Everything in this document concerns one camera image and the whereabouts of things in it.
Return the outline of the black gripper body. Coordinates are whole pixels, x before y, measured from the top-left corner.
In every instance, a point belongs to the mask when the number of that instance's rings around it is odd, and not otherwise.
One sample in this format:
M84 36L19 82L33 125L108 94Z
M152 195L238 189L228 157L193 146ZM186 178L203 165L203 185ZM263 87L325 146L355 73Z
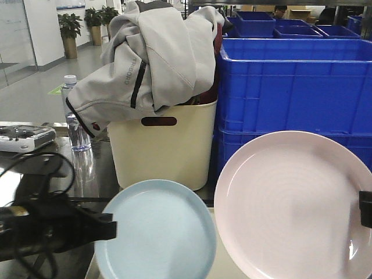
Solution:
M66 196L31 198L1 207L1 261L85 245L87 208Z

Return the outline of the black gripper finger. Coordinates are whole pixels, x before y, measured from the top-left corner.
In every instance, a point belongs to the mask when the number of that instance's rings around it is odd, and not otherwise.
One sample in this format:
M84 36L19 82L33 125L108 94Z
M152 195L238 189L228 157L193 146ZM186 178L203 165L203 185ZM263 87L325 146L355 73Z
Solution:
M117 237L117 222L111 213L89 214L84 220L83 240L94 242Z
M371 191L359 192L359 209L361 225L372 228L372 195Z

